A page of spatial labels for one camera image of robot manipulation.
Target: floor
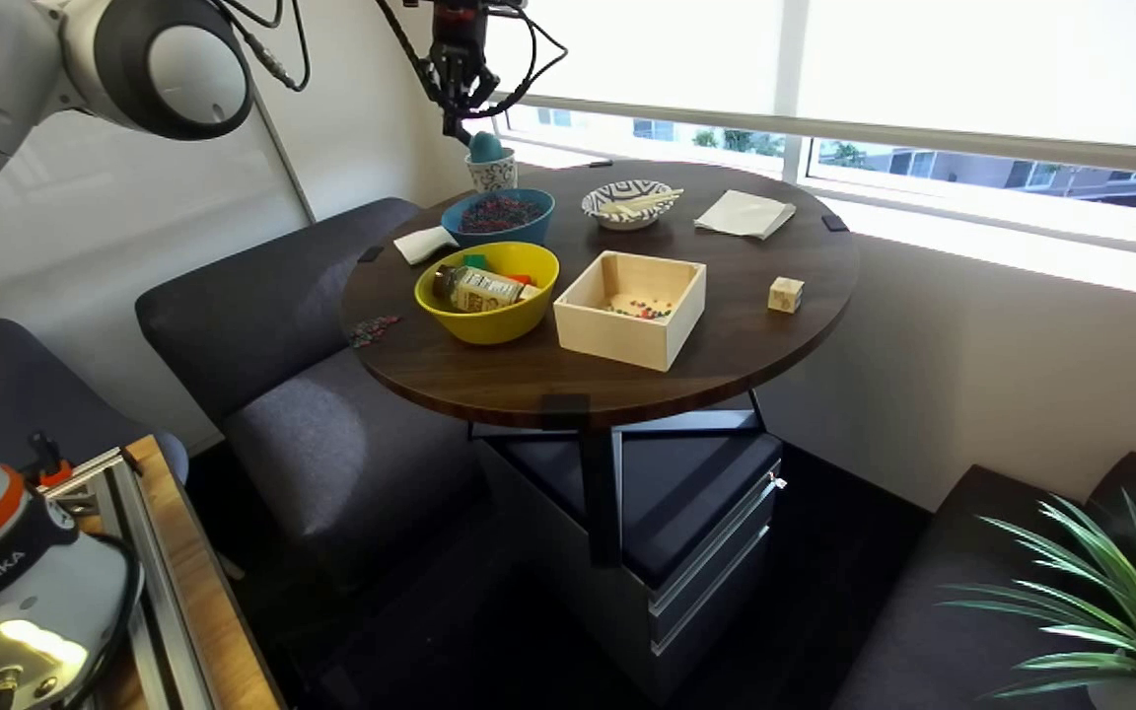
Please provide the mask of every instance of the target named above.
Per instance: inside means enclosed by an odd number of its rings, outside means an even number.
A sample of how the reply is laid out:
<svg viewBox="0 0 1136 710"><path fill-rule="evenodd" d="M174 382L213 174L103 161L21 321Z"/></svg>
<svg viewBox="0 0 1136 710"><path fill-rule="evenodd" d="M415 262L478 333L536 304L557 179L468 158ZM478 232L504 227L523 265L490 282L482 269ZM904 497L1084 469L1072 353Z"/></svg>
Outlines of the floor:
<svg viewBox="0 0 1136 710"><path fill-rule="evenodd" d="M845 684L928 513L799 451L774 557L669 710L821 710ZM213 451L188 484L213 544L247 580L244 615L299 710L641 710L649 707L512 561L485 497L440 522L358 597L322 597Z"/></svg>

